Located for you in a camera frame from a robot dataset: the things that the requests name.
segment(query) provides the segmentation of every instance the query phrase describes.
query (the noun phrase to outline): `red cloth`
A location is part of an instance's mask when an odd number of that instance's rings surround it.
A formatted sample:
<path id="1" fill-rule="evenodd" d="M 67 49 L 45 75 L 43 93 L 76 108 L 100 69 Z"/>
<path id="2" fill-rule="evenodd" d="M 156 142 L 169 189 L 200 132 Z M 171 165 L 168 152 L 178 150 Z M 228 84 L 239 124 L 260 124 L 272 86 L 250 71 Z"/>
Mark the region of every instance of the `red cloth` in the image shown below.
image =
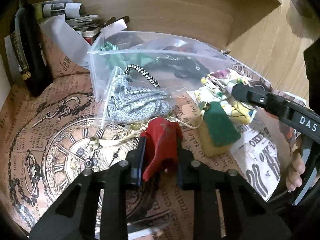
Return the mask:
<path id="1" fill-rule="evenodd" d="M 177 122 L 170 122 L 157 117 L 148 124 L 148 128 L 140 136 L 147 137 L 145 169 L 142 178 L 148 181 L 160 170 L 172 171 L 178 163 L 177 136 L 182 139 L 182 132 Z"/>

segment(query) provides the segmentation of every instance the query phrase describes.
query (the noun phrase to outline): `metal screw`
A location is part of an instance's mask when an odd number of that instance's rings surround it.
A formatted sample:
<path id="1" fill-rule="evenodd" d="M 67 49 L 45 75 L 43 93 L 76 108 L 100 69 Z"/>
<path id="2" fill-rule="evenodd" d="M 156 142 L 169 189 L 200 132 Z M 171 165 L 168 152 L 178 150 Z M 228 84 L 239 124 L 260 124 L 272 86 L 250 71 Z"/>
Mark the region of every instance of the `metal screw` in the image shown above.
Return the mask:
<path id="1" fill-rule="evenodd" d="M 90 170 L 90 169 L 85 169 L 84 171 L 82 171 L 82 174 L 84 176 L 89 176 L 89 175 L 91 175 L 91 173 L 92 173 L 92 170 Z"/>
<path id="2" fill-rule="evenodd" d="M 125 166 L 127 166 L 128 164 L 129 164 L 129 162 L 128 162 L 127 160 L 119 161 L 119 165 L 120 165 L 121 167 L 125 167 Z"/>
<path id="3" fill-rule="evenodd" d="M 229 174 L 230 176 L 232 176 L 232 177 L 235 177 L 235 176 L 237 176 L 238 171 L 236 171 L 235 169 L 229 169 L 229 170 L 228 170 L 228 174 Z"/>
<path id="4" fill-rule="evenodd" d="M 200 161 L 197 161 L 197 160 L 193 160 L 191 162 L 191 166 L 192 167 L 199 167 L 201 165 Z"/>

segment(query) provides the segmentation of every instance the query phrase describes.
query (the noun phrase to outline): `pocket watch illustration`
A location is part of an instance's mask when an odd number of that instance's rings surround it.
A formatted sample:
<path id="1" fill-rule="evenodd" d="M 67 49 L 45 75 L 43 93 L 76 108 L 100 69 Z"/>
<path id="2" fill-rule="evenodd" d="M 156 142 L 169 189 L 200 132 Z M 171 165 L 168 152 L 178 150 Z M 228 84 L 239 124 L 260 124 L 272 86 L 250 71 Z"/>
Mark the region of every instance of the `pocket watch illustration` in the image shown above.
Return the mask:
<path id="1" fill-rule="evenodd" d="M 66 124 L 49 140 L 47 153 L 42 161 L 44 184 L 49 198 L 55 201 L 85 168 L 94 172 L 109 169 L 124 160 L 127 153 L 138 145 L 138 139 L 133 138 L 115 146 L 99 145 L 92 149 L 91 137 L 114 140 L 121 139 L 128 133 L 125 128 L 115 124 L 104 129 L 97 128 L 94 117 Z"/>

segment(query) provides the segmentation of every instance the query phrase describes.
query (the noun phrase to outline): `dark glass bottle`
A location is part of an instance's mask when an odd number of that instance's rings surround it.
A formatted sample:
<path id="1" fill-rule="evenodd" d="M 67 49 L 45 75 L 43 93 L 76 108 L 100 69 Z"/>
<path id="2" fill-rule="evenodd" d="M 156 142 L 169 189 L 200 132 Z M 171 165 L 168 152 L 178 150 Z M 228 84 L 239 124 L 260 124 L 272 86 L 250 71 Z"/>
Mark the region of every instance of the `dark glass bottle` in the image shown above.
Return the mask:
<path id="1" fill-rule="evenodd" d="M 20 1 L 10 36 L 22 79 L 31 95 L 37 97 L 53 82 L 53 77 L 41 49 L 40 27 L 31 4 Z"/>

